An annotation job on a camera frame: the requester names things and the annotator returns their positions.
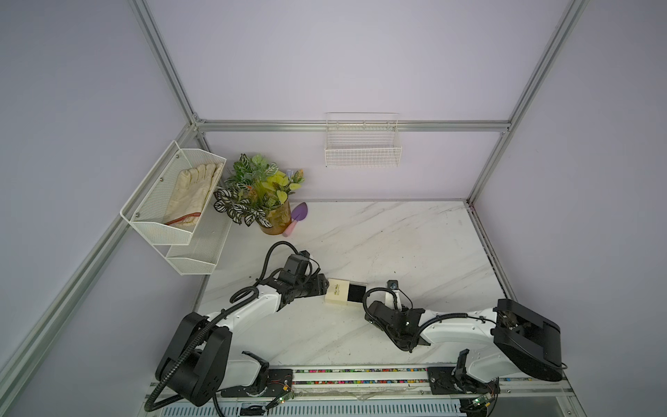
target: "small box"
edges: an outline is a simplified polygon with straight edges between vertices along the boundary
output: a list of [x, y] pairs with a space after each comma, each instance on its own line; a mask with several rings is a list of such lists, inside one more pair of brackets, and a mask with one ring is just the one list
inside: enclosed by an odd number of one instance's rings
[[346, 306], [348, 302], [360, 303], [366, 292], [365, 284], [329, 278], [329, 289], [324, 302]]

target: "white mesh shelf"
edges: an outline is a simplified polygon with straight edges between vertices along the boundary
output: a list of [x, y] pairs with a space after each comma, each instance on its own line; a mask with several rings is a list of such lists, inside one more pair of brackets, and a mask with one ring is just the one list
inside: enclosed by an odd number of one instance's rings
[[[165, 165], [169, 155], [171, 159]], [[226, 159], [218, 155], [201, 149], [181, 149], [176, 142], [172, 142], [153, 167], [152, 172], [156, 172], [165, 166], [143, 200], [137, 203], [138, 196], [143, 195], [147, 185], [140, 185], [121, 209], [121, 217], [181, 275], [206, 275], [215, 270], [232, 222], [229, 216], [213, 208], [211, 192], [194, 227], [177, 228], [163, 224], [176, 177], [183, 169], [203, 163], [224, 165], [225, 162]], [[213, 183], [217, 184], [221, 175], [222, 169], [219, 169], [212, 179]], [[142, 184], [150, 184], [149, 178], [147, 176]]]
[[231, 219], [211, 207], [202, 212], [189, 245], [171, 246], [165, 259], [181, 275], [206, 275], [215, 270], [225, 245]]
[[397, 167], [397, 113], [328, 113], [327, 167]]
[[[121, 216], [143, 236], [151, 245], [187, 245], [192, 236], [199, 228], [201, 222], [194, 227], [184, 228], [167, 226], [163, 223], [167, 211], [167, 204], [176, 185], [176, 178], [184, 169], [194, 168], [201, 164], [222, 163], [226, 159], [202, 149], [180, 149], [177, 144], [172, 143], [170, 147], [176, 146], [176, 152], [171, 157], [167, 167], [160, 174], [157, 180], [139, 207], [133, 213], [128, 214], [129, 219], [125, 217], [127, 213], [127, 204], [121, 210]], [[213, 177], [213, 183], [217, 183], [222, 175], [222, 169], [219, 169]], [[209, 193], [204, 209], [209, 206], [213, 193]]]

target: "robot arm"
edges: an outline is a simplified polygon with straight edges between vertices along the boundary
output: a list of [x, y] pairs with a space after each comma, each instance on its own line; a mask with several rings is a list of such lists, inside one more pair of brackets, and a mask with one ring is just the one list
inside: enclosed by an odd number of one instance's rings
[[[546, 381], [560, 381], [564, 369], [560, 359], [560, 328], [552, 321], [512, 300], [498, 300], [494, 308], [468, 313], [443, 314], [417, 308], [395, 308], [398, 283], [374, 288], [364, 296], [366, 320], [383, 330], [401, 350], [418, 344], [444, 342], [474, 344], [463, 350], [452, 372], [450, 386], [459, 392], [484, 392], [492, 380], [524, 372]], [[396, 303], [374, 301], [372, 292], [392, 294]]]
[[[264, 278], [271, 252], [281, 244], [288, 245], [295, 254], [289, 256], [283, 268]], [[229, 359], [233, 334], [244, 332], [296, 298], [324, 295], [328, 286], [319, 268], [313, 271], [307, 251], [297, 252], [287, 242], [274, 244], [255, 285], [231, 297], [230, 302], [236, 304], [208, 316], [193, 312], [184, 317], [155, 371], [159, 384], [144, 409], [154, 411], [181, 398], [201, 406], [219, 389], [232, 386], [250, 386], [248, 392], [260, 394], [267, 384], [269, 364], [251, 352]], [[156, 403], [165, 387], [177, 395]]]

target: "pink trowel handle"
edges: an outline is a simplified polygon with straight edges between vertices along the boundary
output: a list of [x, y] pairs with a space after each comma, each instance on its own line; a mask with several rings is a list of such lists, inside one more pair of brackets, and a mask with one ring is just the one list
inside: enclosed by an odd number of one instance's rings
[[291, 235], [292, 230], [294, 230], [294, 226], [296, 226], [296, 223], [299, 223], [299, 221], [298, 220], [292, 220], [292, 222], [289, 224], [287, 229], [285, 229], [285, 231], [283, 232], [283, 236], [288, 238], [289, 235]]

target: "amber glass vase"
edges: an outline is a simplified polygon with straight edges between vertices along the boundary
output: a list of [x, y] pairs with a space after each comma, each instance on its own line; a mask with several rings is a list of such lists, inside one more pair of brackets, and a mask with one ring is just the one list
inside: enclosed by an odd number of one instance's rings
[[271, 210], [266, 218], [271, 222], [273, 227], [263, 228], [261, 230], [267, 235], [280, 235], [287, 229], [291, 223], [291, 210], [289, 208], [289, 201], [285, 201], [283, 205], [275, 210]]

